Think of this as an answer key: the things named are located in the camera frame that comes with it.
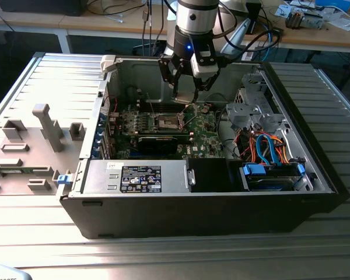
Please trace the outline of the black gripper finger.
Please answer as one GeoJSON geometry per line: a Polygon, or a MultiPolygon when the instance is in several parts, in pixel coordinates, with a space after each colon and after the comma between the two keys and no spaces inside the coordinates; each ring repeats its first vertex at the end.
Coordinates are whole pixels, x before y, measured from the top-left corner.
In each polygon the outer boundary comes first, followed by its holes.
{"type": "Polygon", "coordinates": [[[218,78],[220,71],[221,70],[218,70],[216,74],[214,74],[212,77],[208,78],[204,82],[202,81],[201,78],[193,77],[193,81],[195,85],[193,101],[197,101],[199,92],[209,91],[211,89],[212,85],[215,83],[216,79],[218,78]]]}
{"type": "Polygon", "coordinates": [[[183,60],[179,57],[160,57],[159,68],[163,81],[172,86],[172,97],[176,97],[179,79],[183,74],[183,60]]]}

